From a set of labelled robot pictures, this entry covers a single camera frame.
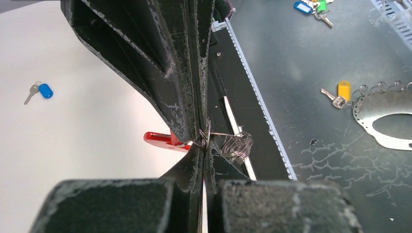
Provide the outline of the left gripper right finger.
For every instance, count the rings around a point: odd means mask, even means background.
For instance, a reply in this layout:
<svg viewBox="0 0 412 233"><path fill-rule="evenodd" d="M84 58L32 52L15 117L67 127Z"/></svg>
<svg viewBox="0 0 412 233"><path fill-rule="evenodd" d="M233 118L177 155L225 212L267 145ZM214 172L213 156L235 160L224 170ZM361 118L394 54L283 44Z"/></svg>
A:
<svg viewBox="0 0 412 233"><path fill-rule="evenodd" d="M361 233L348 194L332 182L253 181L216 146L206 153L211 233Z"/></svg>

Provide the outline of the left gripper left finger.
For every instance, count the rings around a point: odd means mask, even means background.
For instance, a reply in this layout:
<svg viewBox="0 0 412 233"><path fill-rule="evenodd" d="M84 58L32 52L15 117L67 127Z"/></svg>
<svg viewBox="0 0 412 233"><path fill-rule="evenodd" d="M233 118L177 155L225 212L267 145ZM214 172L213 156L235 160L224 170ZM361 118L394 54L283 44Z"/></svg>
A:
<svg viewBox="0 0 412 233"><path fill-rule="evenodd" d="M33 233L198 233L205 152L192 146L153 179L79 179L46 197Z"/></svg>

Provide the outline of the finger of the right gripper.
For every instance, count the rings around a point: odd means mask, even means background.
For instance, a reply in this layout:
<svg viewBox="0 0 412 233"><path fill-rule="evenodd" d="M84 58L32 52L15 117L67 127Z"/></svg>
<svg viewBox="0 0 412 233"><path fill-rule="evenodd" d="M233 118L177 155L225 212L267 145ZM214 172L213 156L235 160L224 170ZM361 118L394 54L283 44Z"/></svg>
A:
<svg viewBox="0 0 412 233"><path fill-rule="evenodd" d="M214 5L213 0L188 1L188 39L197 132L205 132L207 125L207 66Z"/></svg>
<svg viewBox="0 0 412 233"><path fill-rule="evenodd" d="M182 141L201 128L197 0L63 0L78 40L141 93Z"/></svg>

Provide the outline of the red grey keyring holder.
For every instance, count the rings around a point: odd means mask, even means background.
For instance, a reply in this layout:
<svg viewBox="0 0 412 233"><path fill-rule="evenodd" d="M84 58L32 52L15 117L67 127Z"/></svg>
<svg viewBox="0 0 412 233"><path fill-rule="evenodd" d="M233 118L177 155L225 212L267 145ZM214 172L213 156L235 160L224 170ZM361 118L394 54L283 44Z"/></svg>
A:
<svg viewBox="0 0 412 233"><path fill-rule="evenodd" d="M199 129L200 137L193 141L193 144L209 148L213 140L218 141L218 148L221 155L231 163L243 164L250 154L253 146L252 135L248 132L240 132L236 134L216 133L211 130L211 120L206 121L206 129Z"/></svg>

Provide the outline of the red tag key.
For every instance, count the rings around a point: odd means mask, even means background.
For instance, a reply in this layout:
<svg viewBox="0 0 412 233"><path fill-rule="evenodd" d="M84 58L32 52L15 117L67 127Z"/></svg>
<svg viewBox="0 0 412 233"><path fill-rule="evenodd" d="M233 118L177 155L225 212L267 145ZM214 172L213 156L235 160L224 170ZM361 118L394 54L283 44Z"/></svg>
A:
<svg viewBox="0 0 412 233"><path fill-rule="evenodd" d="M170 134L146 132L143 136L143 140L146 143L159 148L185 153L187 153L191 147L189 143L181 142L172 131L170 131Z"/></svg>

